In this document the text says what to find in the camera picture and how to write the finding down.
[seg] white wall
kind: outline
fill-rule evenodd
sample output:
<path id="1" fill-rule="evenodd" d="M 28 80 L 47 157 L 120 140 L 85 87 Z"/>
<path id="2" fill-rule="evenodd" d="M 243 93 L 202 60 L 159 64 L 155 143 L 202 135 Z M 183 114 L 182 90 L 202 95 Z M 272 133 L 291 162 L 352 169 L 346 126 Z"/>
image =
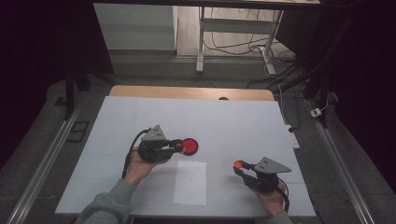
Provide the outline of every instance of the white wall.
<path id="1" fill-rule="evenodd" d="M 176 49 L 177 7 L 122 4 L 94 7 L 108 49 Z"/>

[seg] hand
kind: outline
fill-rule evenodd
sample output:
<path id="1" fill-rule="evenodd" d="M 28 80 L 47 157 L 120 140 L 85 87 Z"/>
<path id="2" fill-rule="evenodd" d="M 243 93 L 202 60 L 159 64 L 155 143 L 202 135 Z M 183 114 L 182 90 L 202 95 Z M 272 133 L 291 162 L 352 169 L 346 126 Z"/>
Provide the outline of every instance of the hand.
<path id="1" fill-rule="evenodd" d="M 131 152 L 131 159 L 129 161 L 128 172 L 126 173 L 124 179 L 129 183 L 137 186 L 142 179 L 144 179 L 146 176 L 149 175 L 152 168 L 154 168 L 156 165 L 163 164 L 166 162 L 167 161 L 149 163 L 143 161 L 140 158 L 139 153 L 137 152 L 137 147 L 134 147 L 134 149 Z"/>
<path id="2" fill-rule="evenodd" d="M 286 185 L 282 181 L 279 181 L 277 186 L 285 192 Z M 263 194 L 255 189 L 251 190 L 260 199 L 262 208 L 267 212 L 268 216 L 274 217 L 283 212 L 283 197 L 279 192 L 274 190 L 270 193 Z"/>

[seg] gray sleeve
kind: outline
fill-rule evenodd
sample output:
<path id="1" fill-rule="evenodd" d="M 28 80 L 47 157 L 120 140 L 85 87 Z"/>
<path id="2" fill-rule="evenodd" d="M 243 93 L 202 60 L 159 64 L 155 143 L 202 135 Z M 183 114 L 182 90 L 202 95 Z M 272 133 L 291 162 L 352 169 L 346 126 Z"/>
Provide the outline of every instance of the gray sleeve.
<path id="1" fill-rule="evenodd" d="M 136 186 L 120 179 L 109 193 L 96 195 L 79 214 L 76 224 L 125 223 L 131 213 L 131 198 L 135 190 Z"/>
<path id="2" fill-rule="evenodd" d="M 286 212 L 268 219 L 265 224 L 293 224 Z"/>

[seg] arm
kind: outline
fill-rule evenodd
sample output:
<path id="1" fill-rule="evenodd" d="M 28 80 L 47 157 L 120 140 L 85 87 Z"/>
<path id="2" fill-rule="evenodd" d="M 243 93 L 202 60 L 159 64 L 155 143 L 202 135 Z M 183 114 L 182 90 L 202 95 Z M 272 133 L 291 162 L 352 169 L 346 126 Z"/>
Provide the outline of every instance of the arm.
<path id="1" fill-rule="evenodd" d="M 152 168 L 163 163 L 142 161 L 136 148 L 132 151 L 127 175 L 109 193 L 96 195 L 78 216 L 78 223 L 125 223 L 131 213 L 131 198 L 136 186 L 149 175 Z"/>
<path id="2" fill-rule="evenodd" d="M 286 190 L 284 183 L 279 182 L 278 187 L 283 191 Z M 288 214 L 283 211 L 283 197 L 277 191 L 270 193 L 260 193 L 255 189 L 251 189 L 259 198 L 262 208 L 267 212 L 269 219 L 266 224 L 292 224 Z"/>

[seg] sheet of paper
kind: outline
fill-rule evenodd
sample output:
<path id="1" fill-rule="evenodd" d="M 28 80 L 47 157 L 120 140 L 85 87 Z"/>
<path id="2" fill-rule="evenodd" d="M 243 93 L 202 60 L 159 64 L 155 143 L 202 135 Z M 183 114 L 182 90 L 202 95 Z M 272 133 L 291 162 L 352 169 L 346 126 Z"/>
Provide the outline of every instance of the sheet of paper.
<path id="1" fill-rule="evenodd" d="M 206 162 L 178 162 L 173 203 L 206 205 Z"/>

